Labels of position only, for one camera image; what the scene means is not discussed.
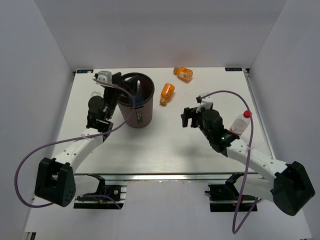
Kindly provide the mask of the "clear bottle red label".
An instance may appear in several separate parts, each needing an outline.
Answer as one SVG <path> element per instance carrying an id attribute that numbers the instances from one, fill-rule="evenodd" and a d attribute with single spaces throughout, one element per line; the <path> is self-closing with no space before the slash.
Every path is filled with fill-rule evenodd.
<path id="1" fill-rule="evenodd" d="M 96 97 L 96 96 L 102 97 L 101 92 L 100 92 L 100 91 L 93 91 L 93 92 L 91 93 L 91 95 L 90 95 L 91 98 Z"/>

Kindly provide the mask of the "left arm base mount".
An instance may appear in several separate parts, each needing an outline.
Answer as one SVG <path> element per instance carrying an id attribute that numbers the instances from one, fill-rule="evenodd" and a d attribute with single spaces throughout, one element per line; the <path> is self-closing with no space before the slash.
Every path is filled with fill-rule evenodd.
<path id="1" fill-rule="evenodd" d="M 96 174 L 76 175 L 74 209 L 120 210 L 124 206 L 128 183 Z"/>

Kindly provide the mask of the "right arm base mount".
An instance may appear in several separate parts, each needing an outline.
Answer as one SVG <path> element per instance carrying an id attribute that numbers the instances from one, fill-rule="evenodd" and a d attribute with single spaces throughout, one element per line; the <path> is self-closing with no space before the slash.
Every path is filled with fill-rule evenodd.
<path id="1" fill-rule="evenodd" d="M 234 213 L 237 206 L 239 191 L 235 183 L 242 183 L 239 178 L 244 174 L 235 172 L 223 184 L 209 184 L 204 192 L 209 197 L 210 211 L 212 213 Z"/>

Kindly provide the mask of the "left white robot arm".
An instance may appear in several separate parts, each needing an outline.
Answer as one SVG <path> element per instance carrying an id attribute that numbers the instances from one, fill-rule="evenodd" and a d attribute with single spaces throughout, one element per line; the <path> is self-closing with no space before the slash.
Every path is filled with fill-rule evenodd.
<path id="1" fill-rule="evenodd" d="M 110 121 L 121 95 L 134 98 L 139 77 L 125 79 L 120 72 L 96 73 L 93 80 L 104 88 L 103 94 L 93 92 L 88 101 L 87 124 L 79 139 L 53 158 L 43 158 L 37 170 L 35 196 L 61 207 L 77 197 L 101 200 L 110 198 L 105 180 L 96 174 L 75 175 L 81 163 L 109 137 Z"/>

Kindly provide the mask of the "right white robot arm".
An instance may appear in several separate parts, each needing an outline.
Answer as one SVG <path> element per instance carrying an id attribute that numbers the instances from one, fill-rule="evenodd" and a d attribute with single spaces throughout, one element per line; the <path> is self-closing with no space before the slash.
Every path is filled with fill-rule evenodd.
<path id="1" fill-rule="evenodd" d="M 260 175 L 259 178 L 251 178 L 244 173 L 234 172 L 224 184 L 210 186 L 207 193 L 212 201 L 236 200 L 244 194 L 273 202 L 283 213 L 295 216 L 315 195 L 311 180 L 301 163 L 286 163 L 272 159 L 259 150 L 249 149 L 244 140 L 224 128 L 219 112 L 211 107 L 186 107 L 181 119 L 184 128 L 199 128 L 214 151 L 244 165 L 248 164 Z"/>

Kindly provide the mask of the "blue label water bottle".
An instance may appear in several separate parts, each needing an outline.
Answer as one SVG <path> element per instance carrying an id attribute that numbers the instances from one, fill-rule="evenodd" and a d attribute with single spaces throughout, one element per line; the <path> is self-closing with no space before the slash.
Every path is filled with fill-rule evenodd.
<path id="1" fill-rule="evenodd" d="M 138 105 L 144 101 L 144 94 L 141 86 L 141 81 L 138 81 L 137 91 L 130 91 L 131 95 L 134 97 L 135 104 Z"/>

